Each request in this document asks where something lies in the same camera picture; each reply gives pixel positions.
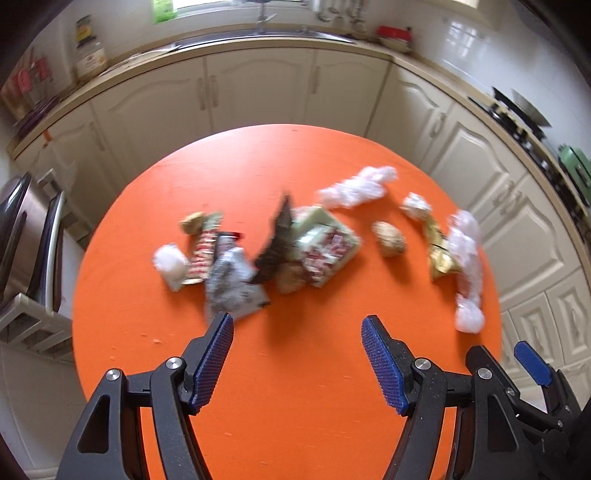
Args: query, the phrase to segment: orange table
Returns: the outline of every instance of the orange table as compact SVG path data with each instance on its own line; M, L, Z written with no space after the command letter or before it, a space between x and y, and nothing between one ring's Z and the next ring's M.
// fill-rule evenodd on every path
M86 396L107 369L151 370L206 330L203 286L172 293L152 266L163 244L189 252L182 217L222 210L222 228L243 232L254 258L283 192L295 206L313 205L317 189L367 165L393 165L399 179L383 199L335 212L362 238L357 256L321 289L281 296L267 286L271 305L236 322L212 401L192 418L216 480L381 479L404 419L382 396L361 345L362 319L378 314L415 355L466 372L472 345L500 354L501 318L485 265L486 326L480 335L455 330L456 280L431 281L421 228L398 207L409 192L423 195L444 230L456 207L419 169L363 138L299 125L242 128L188 145L134 180L98 227L79 276L74 352ZM402 230L405 255L380 257L376 220ZM453 420L448 409L433 478L446 470ZM142 421L151 477L163 479L150 411Z

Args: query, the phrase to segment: cream cabinet door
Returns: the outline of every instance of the cream cabinet door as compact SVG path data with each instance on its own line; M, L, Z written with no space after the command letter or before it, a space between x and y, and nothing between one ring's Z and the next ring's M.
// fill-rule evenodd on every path
M67 195L70 207L96 227L125 183L90 106L85 103L76 108L48 130L59 160L73 167L72 187Z
M591 357L591 294L579 268L546 291L567 364Z
M479 222L526 172L501 139L459 104L419 166Z
M88 103L59 119L48 133L35 139L17 164L37 179L53 169L69 208L95 228L125 183Z
M319 50L304 123L364 136L388 64L366 55Z
M453 103L431 83L392 65L367 137L419 166Z
M570 388L573 389L577 397L581 410L589 401L591 395L591 360L562 368L562 373L569 381Z
M501 366L505 369L507 375L512 380L521 378L527 375L525 369L513 356L513 350L517 342L519 342L519 335L511 319L509 312L501 313L502 321L502 350L501 350Z
M529 175L515 185L480 228L501 310L545 291L580 267L562 220ZM517 325L513 314L511 317Z
M208 56L214 131L302 124L313 54L308 48L256 48Z
M555 369L564 365L560 337L542 292L509 311L520 340L526 340Z
M211 134L202 59L127 80L91 103L127 183L166 155Z

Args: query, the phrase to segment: kitchen sink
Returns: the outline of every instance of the kitchen sink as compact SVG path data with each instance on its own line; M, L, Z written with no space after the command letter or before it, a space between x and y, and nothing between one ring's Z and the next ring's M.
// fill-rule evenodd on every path
M259 33L257 30L235 30L230 32L212 33L207 35L200 35L198 37L185 38L175 42L172 46L175 50L181 48L196 47L206 43L213 43L224 40L238 40L240 38L317 38L319 40L332 40L341 43L353 43L353 40L333 35L330 33L314 32L314 31L286 31L286 30L269 30L264 33Z

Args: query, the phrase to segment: metal screw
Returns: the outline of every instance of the metal screw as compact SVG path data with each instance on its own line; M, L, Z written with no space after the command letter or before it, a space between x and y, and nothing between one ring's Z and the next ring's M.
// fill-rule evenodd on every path
M483 380L490 380L492 378L492 372L487 368L479 368L478 376Z
M109 382L112 382L113 380L117 380L120 376L121 376L121 370L117 370L116 368L112 368L111 370L109 370L106 373L105 378Z
M431 368L431 362L426 358L417 358L414 361L414 366L419 370L429 370Z
M176 370L182 364L183 364L183 361L177 356L174 356L174 357L166 360L166 368L169 368L171 370Z

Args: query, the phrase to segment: faucet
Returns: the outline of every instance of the faucet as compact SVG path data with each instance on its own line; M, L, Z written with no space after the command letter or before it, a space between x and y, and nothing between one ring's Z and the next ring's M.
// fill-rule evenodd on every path
M248 0L249 2L254 2L256 4L261 4L260 13L258 19L256 20L256 31L259 35L263 35L265 33L265 24L270 21L272 18L275 18L277 14L272 14L267 16L267 10L265 4L270 0Z

